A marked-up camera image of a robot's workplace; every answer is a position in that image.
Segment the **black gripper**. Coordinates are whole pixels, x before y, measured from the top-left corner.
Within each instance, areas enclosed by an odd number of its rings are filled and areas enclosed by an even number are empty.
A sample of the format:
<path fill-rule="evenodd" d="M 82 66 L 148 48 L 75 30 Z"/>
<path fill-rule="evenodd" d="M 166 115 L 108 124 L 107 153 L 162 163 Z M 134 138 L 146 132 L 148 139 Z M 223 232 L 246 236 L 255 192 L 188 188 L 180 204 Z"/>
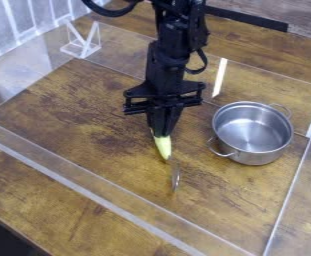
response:
<path fill-rule="evenodd" d="M 123 112 L 127 115 L 147 113 L 147 123 L 155 137 L 168 136 L 183 108 L 202 103 L 206 85 L 203 82 L 183 80 L 187 63 L 187 58 L 170 58 L 156 46 L 150 46 L 146 79 L 123 93 Z"/>

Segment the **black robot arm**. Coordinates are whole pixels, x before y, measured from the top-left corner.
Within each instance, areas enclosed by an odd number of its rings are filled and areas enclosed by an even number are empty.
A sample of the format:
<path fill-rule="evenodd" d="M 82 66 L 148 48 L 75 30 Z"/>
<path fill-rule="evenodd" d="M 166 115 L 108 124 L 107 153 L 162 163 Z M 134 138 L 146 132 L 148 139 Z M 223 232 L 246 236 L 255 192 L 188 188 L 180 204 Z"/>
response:
<path fill-rule="evenodd" d="M 124 91 L 124 113 L 147 115 L 156 138 L 167 137 L 186 107 L 202 104 L 203 82 L 184 81 L 184 73 L 206 70 L 208 29 L 206 0 L 152 0 L 158 39 L 148 44 L 146 79 Z"/>

